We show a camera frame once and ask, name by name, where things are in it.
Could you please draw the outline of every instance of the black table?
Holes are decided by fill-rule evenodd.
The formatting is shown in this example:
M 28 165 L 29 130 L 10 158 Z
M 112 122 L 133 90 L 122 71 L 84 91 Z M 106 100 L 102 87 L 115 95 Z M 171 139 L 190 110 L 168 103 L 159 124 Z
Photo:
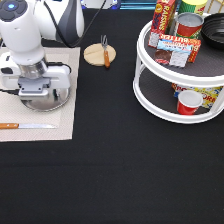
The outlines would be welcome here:
M 86 24 L 95 12 L 84 11 Z M 1 224 L 224 222 L 224 113 L 175 124 L 135 98 L 136 41 L 152 16 L 105 10 L 93 24 L 72 140 L 0 144 Z M 109 71 L 82 56 L 101 34 L 117 51 Z

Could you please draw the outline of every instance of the chocolate bar package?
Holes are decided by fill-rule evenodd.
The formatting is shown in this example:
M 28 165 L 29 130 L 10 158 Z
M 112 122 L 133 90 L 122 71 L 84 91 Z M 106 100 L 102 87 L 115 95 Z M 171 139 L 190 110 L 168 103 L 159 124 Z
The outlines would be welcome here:
M 175 66 L 183 68 L 185 67 L 189 56 L 192 53 L 193 45 L 189 45 L 185 42 L 175 41 L 174 36 L 170 36 L 167 40 L 163 38 L 165 35 L 161 34 L 157 45 L 157 51 L 155 53 L 155 61 L 160 64 Z
M 186 43 L 188 45 L 192 45 L 192 52 L 188 59 L 188 62 L 195 62 L 196 56 L 199 52 L 201 41 L 196 39 L 189 39 L 189 38 L 183 38 L 183 37 L 176 37 L 176 36 L 170 36 L 170 35 L 160 35 L 160 39 L 164 40 L 172 40 L 179 43 Z
M 156 48 L 160 34 L 169 34 L 178 0 L 158 0 L 153 16 L 148 45 Z

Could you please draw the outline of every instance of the knife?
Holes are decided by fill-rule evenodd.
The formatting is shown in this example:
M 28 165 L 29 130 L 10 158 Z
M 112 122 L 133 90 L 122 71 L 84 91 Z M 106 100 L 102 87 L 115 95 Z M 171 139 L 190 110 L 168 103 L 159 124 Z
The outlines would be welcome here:
M 51 124 L 16 124 L 16 123 L 0 123 L 0 129 L 40 129 L 40 128 L 57 128 Z

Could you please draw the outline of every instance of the knife handle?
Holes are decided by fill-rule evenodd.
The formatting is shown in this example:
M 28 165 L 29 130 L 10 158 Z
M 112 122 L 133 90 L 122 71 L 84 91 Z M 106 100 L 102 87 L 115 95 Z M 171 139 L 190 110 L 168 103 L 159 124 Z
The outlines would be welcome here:
M 17 129 L 19 127 L 19 124 L 14 123 L 1 123 L 0 129 Z
M 108 51 L 104 51 L 104 61 L 106 68 L 110 67 L 110 60 L 109 60 L 109 54 Z

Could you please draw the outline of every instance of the red cup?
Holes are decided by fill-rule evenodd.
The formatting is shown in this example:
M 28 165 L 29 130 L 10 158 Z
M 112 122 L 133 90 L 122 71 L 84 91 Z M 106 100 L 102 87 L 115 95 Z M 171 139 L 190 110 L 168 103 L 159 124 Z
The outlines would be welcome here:
M 182 115 L 193 115 L 202 105 L 203 97 L 193 90 L 184 90 L 178 95 L 177 111 Z

